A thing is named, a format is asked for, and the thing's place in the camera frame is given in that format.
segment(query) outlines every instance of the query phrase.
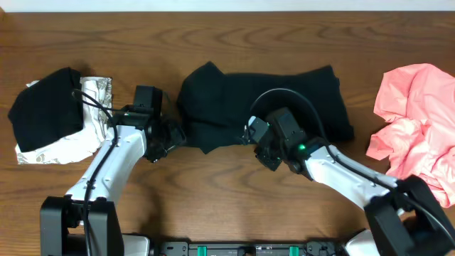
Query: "clothing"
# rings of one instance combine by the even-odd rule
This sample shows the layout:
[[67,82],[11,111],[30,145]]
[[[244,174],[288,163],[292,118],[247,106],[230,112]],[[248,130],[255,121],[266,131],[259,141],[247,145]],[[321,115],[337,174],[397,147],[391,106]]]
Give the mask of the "clothing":
[[[96,99],[104,107],[112,107],[111,78],[81,78],[82,91]],[[38,81],[27,84],[35,86]],[[101,146],[107,132],[107,116],[105,113],[89,105],[83,105],[83,129],[58,141],[29,152],[21,152],[16,146],[19,164],[67,164],[81,161]]]
[[367,155],[389,156],[387,175],[422,178],[441,206],[455,203],[455,78],[430,64],[384,74],[374,113],[391,124],[371,136]]
[[[209,62],[185,79],[178,96],[187,146],[198,147],[207,154],[219,146],[242,144],[244,126],[252,114],[264,118],[272,110],[289,107],[286,100],[268,99],[250,113],[252,103],[263,92],[278,87],[296,90],[311,100],[332,142],[353,138],[332,67],[299,75],[225,75]],[[307,132],[318,134],[314,116],[308,110],[296,115],[297,121]]]
[[83,128],[82,104],[71,96],[80,90],[80,74],[62,68],[23,90],[8,118],[23,152],[47,146]]

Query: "white wall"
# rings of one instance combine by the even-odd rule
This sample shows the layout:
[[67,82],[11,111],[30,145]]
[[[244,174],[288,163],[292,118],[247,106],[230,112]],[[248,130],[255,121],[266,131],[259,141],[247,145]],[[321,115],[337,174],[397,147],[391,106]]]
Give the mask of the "white wall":
[[6,12],[455,11],[455,0],[0,0]]

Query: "black cloth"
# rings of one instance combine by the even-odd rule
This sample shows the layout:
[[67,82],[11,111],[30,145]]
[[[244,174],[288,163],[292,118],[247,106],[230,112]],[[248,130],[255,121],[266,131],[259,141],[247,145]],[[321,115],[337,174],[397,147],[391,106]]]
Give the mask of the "black cloth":
[[[313,103],[331,142],[352,139],[354,132],[339,85],[331,66],[299,75],[225,75],[209,62],[185,79],[178,96],[187,146],[198,147],[207,154],[219,146],[242,144],[240,137],[251,116],[252,103],[263,92],[278,87],[295,90]],[[253,114],[261,118],[273,110],[289,107],[306,132],[319,135],[308,108],[298,110],[285,97],[266,97],[259,105]]]
[[73,88],[81,88],[80,73],[63,68],[19,94],[8,118],[22,152],[82,130],[82,104],[71,95]]

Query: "crumpled pink fabric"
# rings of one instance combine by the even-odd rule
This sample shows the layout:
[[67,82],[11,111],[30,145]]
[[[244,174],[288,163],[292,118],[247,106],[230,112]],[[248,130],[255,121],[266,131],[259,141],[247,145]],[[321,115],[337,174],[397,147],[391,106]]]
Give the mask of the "crumpled pink fabric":
[[414,174],[442,207],[455,203],[455,78],[430,64],[384,74],[374,113],[391,124],[371,136],[367,156],[389,156],[387,175]]

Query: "wood grain surface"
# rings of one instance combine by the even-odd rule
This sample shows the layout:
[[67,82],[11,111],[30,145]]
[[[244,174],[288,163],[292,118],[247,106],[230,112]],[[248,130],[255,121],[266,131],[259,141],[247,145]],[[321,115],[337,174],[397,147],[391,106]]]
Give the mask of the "wood grain surface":
[[[0,14],[0,254],[38,255],[39,209],[62,196],[92,158],[67,165],[18,165],[7,113],[32,80],[70,66],[113,78],[114,106],[136,85],[176,99],[183,79],[207,61],[223,72],[296,74],[332,65],[356,138],[339,144],[365,156],[385,123],[373,114],[382,74],[432,63],[455,75],[455,13],[115,13]],[[124,233],[194,241],[344,237],[367,227],[361,209],[328,187],[281,166],[266,170],[250,146],[204,155],[181,148],[142,159],[120,199]],[[455,210],[446,210],[452,221]]]

